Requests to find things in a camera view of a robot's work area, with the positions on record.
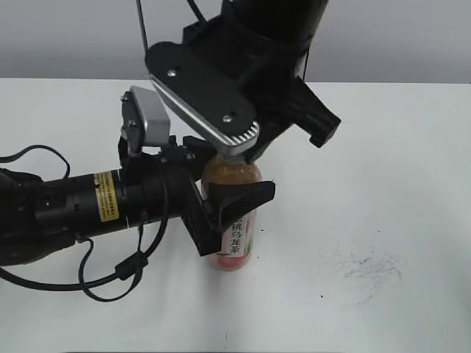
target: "robotic arm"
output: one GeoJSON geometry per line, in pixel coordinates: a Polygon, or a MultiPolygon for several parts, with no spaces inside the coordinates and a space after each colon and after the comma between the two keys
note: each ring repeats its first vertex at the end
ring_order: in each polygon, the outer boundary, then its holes
{"type": "Polygon", "coordinates": [[[173,217],[181,217],[201,256],[218,252],[221,234],[272,200],[275,185],[211,184],[210,198],[203,200],[195,182],[207,162],[222,153],[242,154],[252,163],[292,124],[322,147],[340,124],[297,76],[326,6],[327,0],[224,0],[221,14],[210,21],[196,9],[199,21],[184,28],[181,44],[162,42],[146,51],[156,92],[131,87],[121,97],[120,170],[79,177],[67,173],[43,182],[0,168],[0,266],[34,262],[128,227],[138,226],[141,233],[144,224],[161,222],[150,248],[139,249],[104,279],[46,285],[4,269],[0,277],[38,290],[86,292],[135,275],[133,287],[173,217]],[[185,137],[178,146],[169,136],[162,102],[204,140],[185,137]],[[161,152],[145,154],[145,146],[159,146],[161,152]]]}

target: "screw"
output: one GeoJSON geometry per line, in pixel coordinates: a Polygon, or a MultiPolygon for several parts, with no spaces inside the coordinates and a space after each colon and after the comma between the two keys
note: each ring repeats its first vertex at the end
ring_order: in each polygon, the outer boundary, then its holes
{"type": "Polygon", "coordinates": [[[232,123],[233,120],[234,120],[233,117],[230,116],[230,115],[225,115],[225,116],[223,117],[223,119],[222,119],[222,121],[225,122],[226,124],[232,123]]]}

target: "black cylinder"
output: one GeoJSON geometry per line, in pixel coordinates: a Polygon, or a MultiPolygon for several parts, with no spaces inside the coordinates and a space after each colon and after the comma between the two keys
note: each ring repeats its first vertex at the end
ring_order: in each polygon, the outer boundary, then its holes
{"type": "Polygon", "coordinates": [[[312,39],[328,0],[233,0],[245,26],[260,36],[285,43],[312,39]]]}

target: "bottle label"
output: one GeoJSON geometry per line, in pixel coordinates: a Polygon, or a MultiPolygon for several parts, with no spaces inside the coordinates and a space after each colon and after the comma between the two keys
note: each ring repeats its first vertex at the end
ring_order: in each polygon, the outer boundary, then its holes
{"type": "Polygon", "coordinates": [[[250,244],[253,228],[253,214],[249,213],[237,220],[222,235],[221,255],[226,257],[241,257],[247,253],[247,247],[250,244]]]}

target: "yellow label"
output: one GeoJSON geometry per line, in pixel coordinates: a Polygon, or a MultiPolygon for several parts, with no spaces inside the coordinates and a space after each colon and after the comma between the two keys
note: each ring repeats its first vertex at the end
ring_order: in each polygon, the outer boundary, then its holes
{"type": "Polygon", "coordinates": [[[116,199],[113,175],[110,171],[94,174],[95,193],[102,222],[119,219],[118,200],[116,199]]]}

